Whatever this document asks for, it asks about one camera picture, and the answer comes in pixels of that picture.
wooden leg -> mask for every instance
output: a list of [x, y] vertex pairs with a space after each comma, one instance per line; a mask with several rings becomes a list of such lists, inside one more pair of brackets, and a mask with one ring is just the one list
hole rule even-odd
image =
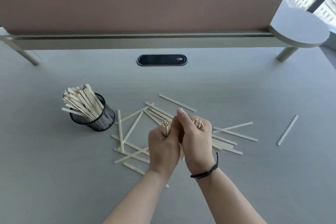
[[277, 60], [283, 62], [287, 60], [294, 52], [296, 52], [299, 48], [298, 47], [287, 47], [280, 52], [280, 54], [276, 57]]
[[28, 51], [21, 50], [20, 47], [18, 47], [16, 44], [14, 44], [11, 40], [9, 40], [6, 37], [0, 37], [0, 40], [2, 40], [5, 44], [7, 44], [9, 47], [11, 47], [17, 53], [19, 53], [22, 57], [24, 57], [26, 60], [28, 60], [34, 66], [37, 66], [41, 63], [41, 58], [39, 56], [37, 56], [33, 51], [28, 52]]

black mesh cup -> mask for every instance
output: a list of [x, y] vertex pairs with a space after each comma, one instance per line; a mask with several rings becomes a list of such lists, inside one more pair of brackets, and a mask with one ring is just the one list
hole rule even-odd
[[109, 129], [113, 125], [116, 115], [114, 111], [105, 103], [105, 99], [98, 93], [95, 94], [104, 106], [103, 112], [97, 119], [90, 121], [90, 119], [87, 117], [73, 113], [70, 113], [70, 118], [77, 124], [86, 125], [94, 131], [101, 132]]

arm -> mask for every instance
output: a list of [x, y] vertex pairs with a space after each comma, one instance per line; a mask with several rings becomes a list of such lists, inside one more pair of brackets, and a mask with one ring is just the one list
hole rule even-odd
[[162, 189], [173, 173], [179, 158], [179, 121], [173, 119], [168, 137], [162, 126], [148, 135], [149, 170], [107, 217], [103, 224], [149, 224]]
[[[184, 130], [183, 151], [192, 175], [211, 170], [215, 164], [212, 155], [212, 127], [208, 120], [188, 116], [181, 108], [177, 116]], [[191, 120], [201, 119], [204, 127], [197, 129]], [[197, 180], [216, 224], [266, 224], [233, 182], [217, 168], [209, 176]]]

person's left hand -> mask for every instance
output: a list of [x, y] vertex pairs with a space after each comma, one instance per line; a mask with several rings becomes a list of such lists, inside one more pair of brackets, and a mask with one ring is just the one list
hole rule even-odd
[[151, 130], [148, 135], [149, 170], [157, 172], [165, 180], [170, 178], [179, 162], [179, 134], [179, 120], [177, 116], [175, 116], [171, 123], [168, 137], [163, 135], [162, 126]]

cup filled with wooden sticks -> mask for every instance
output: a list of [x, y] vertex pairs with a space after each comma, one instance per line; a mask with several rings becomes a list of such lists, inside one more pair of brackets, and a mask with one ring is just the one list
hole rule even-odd
[[70, 118], [77, 124], [86, 125], [94, 131], [105, 131], [115, 120], [114, 111], [105, 103], [105, 99], [94, 93], [89, 84], [67, 88], [63, 101], [68, 108]]

